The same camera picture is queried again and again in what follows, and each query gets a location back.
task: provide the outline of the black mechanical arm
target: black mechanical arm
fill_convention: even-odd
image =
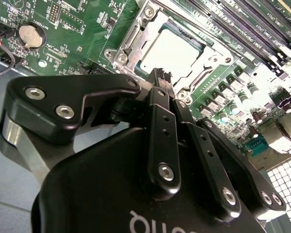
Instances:
[[[171,74],[21,77],[9,82],[1,152],[42,183],[34,233],[262,233],[286,211],[210,120],[175,99]],[[130,123],[78,153],[73,140]]]

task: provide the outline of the black bracket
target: black bracket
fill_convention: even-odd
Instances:
[[[200,188],[206,190],[212,213],[220,220],[230,222],[241,214],[241,203],[225,172],[220,158],[206,130],[195,125],[188,106],[173,100],[178,128],[188,143],[191,159],[206,180]]]
[[[283,199],[216,125],[205,118],[197,125],[209,134],[234,188],[250,212],[259,220],[283,215],[287,208]]]

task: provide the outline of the ram slot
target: ram slot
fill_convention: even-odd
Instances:
[[[224,13],[227,18],[229,18],[230,20],[233,21],[233,23],[235,25],[237,25],[238,28],[242,29],[244,32],[250,32],[248,33],[250,35],[250,37],[252,39],[255,40],[255,45],[258,44],[259,48],[258,49],[262,49],[265,50],[269,55],[275,56],[278,60],[278,63],[284,65],[285,62],[288,62],[290,59],[284,54],[281,53],[281,50],[275,45],[272,44],[272,41],[265,37],[262,36],[260,33],[257,33],[256,30],[254,30],[254,26],[252,26],[252,24],[246,20],[243,17],[238,16],[237,14],[235,14],[236,17],[233,16],[233,12],[229,7],[226,7],[225,5],[221,5],[222,6],[222,13]]]
[[[256,16],[254,18],[255,21],[257,21],[265,31],[272,34],[282,45],[286,45],[288,48],[291,47],[291,38],[279,31],[272,23],[263,20],[263,14],[259,8],[253,7],[243,0],[234,0],[234,2],[237,3],[247,14]]]
[[[272,13],[273,16],[277,18],[278,21],[280,21],[281,24],[285,25],[291,32],[291,23],[287,21],[286,18],[284,18],[277,10],[276,8],[271,5],[267,0],[259,0],[264,6],[268,8],[268,10]]]
[[[245,45],[246,50],[250,51],[253,55],[259,58],[262,61],[268,61],[269,55],[262,52],[260,48],[257,48],[254,43],[252,43],[248,38],[244,37],[236,28],[229,25],[223,19],[221,19],[218,15],[213,13],[207,6],[203,3],[199,2],[198,0],[188,0],[193,6],[195,6],[195,10],[204,17],[209,17],[209,20],[217,27],[220,26],[221,28],[225,28],[225,31],[228,32],[229,37],[237,38],[237,41],[242,42]]]

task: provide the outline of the dimm slot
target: dimm slot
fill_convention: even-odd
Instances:
[[[259,35],[260,38],[262,37],[263,40],[269,43],[269,46],[272,47],[271,50],[274,50],[274,51],[279,50],[278,45],[276,45],[271,39],[263,35],[261,32],[255,30],[255,26],[249,20],[247,20],[247,18],[244,15],[242,15],[240,12],[235,10],[235,8],[233,8],[231,5],[229,5],[225,1],[221,2],[221,6],[224,13],[228,12],[227,14],[229,15],[234,14],[239,20],[242,21],[242,24],[244,24],[248,28],[248,30],[250,30],[252,33],[256,33],[257,35]]]
[[[232,27],[231,25],[228,25],[228,23],[226,23],[219,16],[217,16],[215,13],[213,13],[209,8],[207,8],[205,5],[203,5],[203,3],[199,2],[198,0],[188,0],[188,1],[191,2],[194,6],[198,7],[198,9],[200,11],[203,11],[203,10],[208,11],[207,13],[203,12],[203,14],[207,15],[207,16],[212,16],[212,20],[215,23],[217,23],[217,24],[223,23],[224,24],[223,27],[226,27],[227,31],[231,31],[231,32],[229,32],[228,36],[234,35],[234,37],[238,38],[238,41],[242,41],[242,44],[248,43],[246,46],[246,49],[247,50],[249,49],[249,51],[254,51],[253,54],[257,55],[257,57],[260,60],[262,60],[262,61],[269,60],[268,54],[262,53],[262,51],[259,50],[254,44],[251,45],[252,42],[249,41],[248,38],[245,38],[245,40],[244,40],[243,39],[244,36],[240,32],[238,32],[236,28]]]
[[[255,42],[260,45],[260,47],[262,49],[264,49],[268,54],[275,56],[278,61],[284,63],[283,59],[281,57],[285,56],[284,54],[280,56],[278,56],[278,53],[280,53],[281,51],[279,50],[279,48],[275,48],[274,46],[272,46],[271,44],[271,40],[267,40],[265,39],[263,36],[261,36],[259,33],[255,34],[256,31],[253,29],[253,27],[251,26],[252,24],[248,22],[248,20],[244,20],[242,18],[239,17],[239,19],[237,19],[236,17],[233,16],[233,13],[231,9],[227,8],[224,5],[221,5],[223,8],[221,9],[221,11],[229,18],[233,21],[233,23],[235,25],[237,25],[238,28],[242,29],[244,32],[250,31],[250,33],[248,33],[250,35],[250,37],[252,39],[255,40]]]
[[[277,20],[281,21],[281,23],[291,31],[291,23],[287,21],[287,19],[284,18],[273,5],[271,5],[267,0],[259,1],[269,9],[269,11],[277,18]]]
[[[273,25],[269,22],[265,22],[263,20],[263,15],[261,15],[261,10],[256,9],[253,6],[250,6],[247,2],[243,0],[234,0],[247,14],[250,14],[252,16],[256,15],[255,20],[262,26],[264,29],[269,33],[272,34],[280,43],[283,45],[286,45],[289,47],[289,43],[291,42],[291,39],[288,37],[288,35],[285,35],[282,32],[278,32],[276,28],[273,27]]]

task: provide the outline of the silver screw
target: silver screw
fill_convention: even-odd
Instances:
[[[106,51],[106,57],[112,57],[112,53],[110,51]]]
[[[270,197],[266,193],[264,193],[264,192],[261,192],[261,194],[262,194],[262,197],[263,197],[264,201],[267,204],[271,205],[272,204],[272,200],[270,199]]]
[[[209,127],[212,128],[212,124],[209,121],[205,121],[205,124]]]
[[[124,64],[127,61],[127,57],[125,54],[120,54],[117,60],[119,61],[119,63]]]
[[[28,98],[32,100],[42,100],[45,97],[44,91],[36,87],[28,87],[25,90],[25,94]]]
[[[152,18],[152,17],[154,17],[154,13],[155,13],[155,10],[153,9],[153,7],[148,6],[147,8],[145,8],[145,16],[146,17]]]
[[[181,106],[182,108],[185,108],[185,107],[186,107],[186,104],[185,104],[184,102],[182,102],[182,101],[179,101],[179,104],[180,104],[180,106]]]
[[[282,205],[281,199],[276,194],[273,193],[272,196],[273,196],[274,200],[278,203],[278,205]]]
[[[174,172],[166,164],[161,164],[159,166],[159,174],[164,178],[164,180],[172,181],[174,179]]]
[[[73,109],[66,105],[59,105],[56,107],[55,112],[58,116],[65,119],[71,119],[74,116]]]
[[[236,205],[235,196],[234,196],[234,194],[232,194],[231,191],[229,191],[227,188],[224,188],[224,189],[222,189],[222,194],[228,203],[230,203],[231,205]]]
[[[40,60],[38,61],[38,65],[39,65],[40,67],[42,67],[42,68],[45,68],[45,67],[48,66],[48,63],[47,63],[45,60],[40,59]]]

